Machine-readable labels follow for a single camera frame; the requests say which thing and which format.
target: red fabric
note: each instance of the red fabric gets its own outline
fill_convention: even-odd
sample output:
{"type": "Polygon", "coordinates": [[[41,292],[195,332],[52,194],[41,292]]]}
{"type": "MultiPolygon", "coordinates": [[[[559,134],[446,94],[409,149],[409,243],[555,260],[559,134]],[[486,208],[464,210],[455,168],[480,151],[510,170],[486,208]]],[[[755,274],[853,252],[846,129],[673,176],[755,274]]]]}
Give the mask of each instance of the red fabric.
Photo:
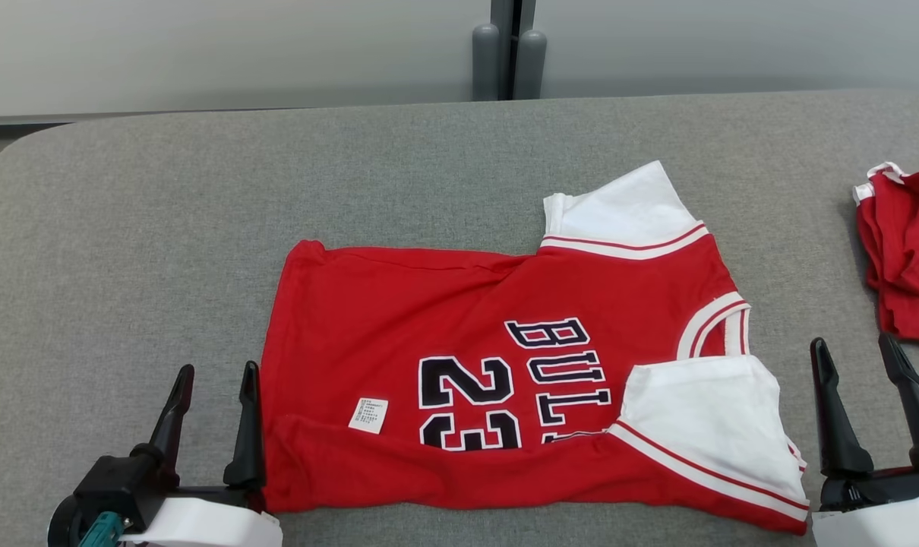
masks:
{"type": "MultiPolygon", "coordinates": [[[[557,247],[506,256],[325,250],[318,242],[301,242],[280,278],[261,365],[269,509],[639,501],[804,533],[803,520],[703,488],[603,433],[619,416],[632,367],[674,360],[693,315],[736,290],[709,235],[644,261],[557,247]],[[511,322],[568,318],[577,319],[587,340],[527,347],[509,332],[511,322]],[[598,356],[601,380],[539,384],[528,366],[532,358],[584,353],[598,356]],[[455,357],[484,389],[501,382],[502,375],[486,370],[502,359],[512,392],[501,407],[473,403],[442,380],[441,387],[452,388],[450,404],[422,408],[422,363],[433,356],[455,357]],[[559,406],[564,423],[542,422],[541,395],[601,390],[610,394],[608,404],[559,406]],[[363,397],[390,402],[380,434],[349,428],[363,397]],[[442,413],[455,425],[438,437],[447,449],[459,447],[466,442],[462,433],[475,429],[487,444],[504,442],[487,418],[497,408],[517,419],[516,450],[449,451],[424,444],[425,427],[442,413]],[[544,439],[574,432],[588,434],[544,439]]],[[[724,332],[721,323],[700,340],[702,353],[722,354],[724,332]]],[[[557,335],[569,340],[571,334],[567,329],[557,335]]],[[[588,370],[581,365],[564,372],[588,370]]]]}
{"type": "Polygon", "coordinates": [[[919,340],[919,173],[900,178],[870,178],[875,196],[858,205],[858,233],[870,259],[866,281],[879,292],[880,328],[919,340]]]}

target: gray fabric surface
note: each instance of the gray fabric surface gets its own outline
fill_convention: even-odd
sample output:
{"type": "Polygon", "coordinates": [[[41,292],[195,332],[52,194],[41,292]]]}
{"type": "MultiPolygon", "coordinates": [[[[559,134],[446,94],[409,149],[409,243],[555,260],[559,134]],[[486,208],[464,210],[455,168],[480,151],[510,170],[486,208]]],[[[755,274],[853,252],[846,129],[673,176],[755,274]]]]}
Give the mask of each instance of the gray fabric surface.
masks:
{"type": "MultiPolygon", "coordinates": [[[[919,96],[641,97],[147,115],[81,122],[0,155],[0,545],[42,544],[100,454],[147,439],[197,366],[185,484],[231,456],[243,363],[261,356],[299,239],[529,253],[547,194],[661,160],[752,302],[751,346],[820,496],[807,346],[824,336],[877,465],[908,463],[862,283],[851,185],[919,170],[919,96]]],[[[907,351],[919,371],[919,347],[907,351]]],[[[809,545],[681,508],[401,505],[282,518],[286,545],[809,545]]]]}

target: white panel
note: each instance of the white panel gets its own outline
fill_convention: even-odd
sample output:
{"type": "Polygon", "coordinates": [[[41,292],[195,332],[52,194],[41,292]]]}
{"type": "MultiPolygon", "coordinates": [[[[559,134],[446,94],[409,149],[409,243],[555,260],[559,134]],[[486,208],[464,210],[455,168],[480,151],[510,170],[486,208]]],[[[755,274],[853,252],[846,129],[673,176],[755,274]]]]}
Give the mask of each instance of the white panel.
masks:
{"type": "Polygon", "coordinates": [[[542,96],[919,87],[919,0],[537,0],[542,96]]]}
{"type": "Polygon", "coordinates": [[[0,0],[0,117],[469,100],[489,0],[0,0]]]}

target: white and red stripe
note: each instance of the white and red stripe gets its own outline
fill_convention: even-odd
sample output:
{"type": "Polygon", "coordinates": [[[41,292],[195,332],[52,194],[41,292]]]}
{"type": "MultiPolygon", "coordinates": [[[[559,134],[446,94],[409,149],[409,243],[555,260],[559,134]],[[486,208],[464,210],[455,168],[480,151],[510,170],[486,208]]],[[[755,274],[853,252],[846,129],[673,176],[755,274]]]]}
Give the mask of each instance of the white and red stripe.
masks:
{"type": "Polygon", "coordinates": [[[541,247],[561,247],[564,249],[574,249],[588,253],[595,253],[615,258],[627,260],[648,260],[658,258],[698,242],[703,236],[706,236],[709,230],[702,222],[696,222],[689,231],[682,233],[677,238],[669,239],[666,242],[654,243],[654,245],[624,245],[618,242],[608,242],[602,239],[581,239],[567,238],[567,236],[544,236],[541,247]]]}
{"type": "Polygon", "coordinates": [[[668,470],[698,485],[702,485],[703,488],[711,489],[714,492],[718,492],[718,494],[729,496],[729,498],[738,499],[738,501],[771,509],[790,519],[800,520],[801,522],[807,519],[807,512],[810,509],[810,503],[807,499],[792,499],[786,495],[779,494],[779,492],[760,487],[760,485],[752,485],[741,479],[708,470],[703,465],[694,463],[688,458],[681,457],[679,454],[665,449],[661,444],[655,443],[645,435],[637,432],[632,426],[620,420],[609,427],[608,433],[618,437],[633,449],[640,451],[641,454],[645,454],[645,456],[650,457],[656,463],[660,463],[668,470]]]}
{"type": "Polygon", "coordinates": [[[740,293],[733,291],[713,300],[705,307],[701,308],[686,323],[686,328],[682,331],[679,338],[679,346],[676,349],[676,360],[690,359],[699,357],[703,353],[703,342],[712,332],[712,329],[720,321],[729,319],[732,315],[739,314],[736,320],[728,320],[726,324],[726,354],[727,356],[739,356],[740,354],[749,353],[749,334],[748,315],[744,311],[750,308],[744,297],[740,293]]]}

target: folded garment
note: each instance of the folded garment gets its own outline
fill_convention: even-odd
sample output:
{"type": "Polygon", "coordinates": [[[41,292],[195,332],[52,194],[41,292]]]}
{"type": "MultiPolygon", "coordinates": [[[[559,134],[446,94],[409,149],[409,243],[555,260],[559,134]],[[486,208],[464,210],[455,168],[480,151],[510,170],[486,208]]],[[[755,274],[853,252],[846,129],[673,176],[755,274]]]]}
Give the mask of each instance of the folded garment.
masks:
{"type": "Polygon", "coordinates": [[[866,281],[879,292],[880,327],[919,340],[919,173],[882,163],[868,179],[853,196],[870,259],[866,281]]]}

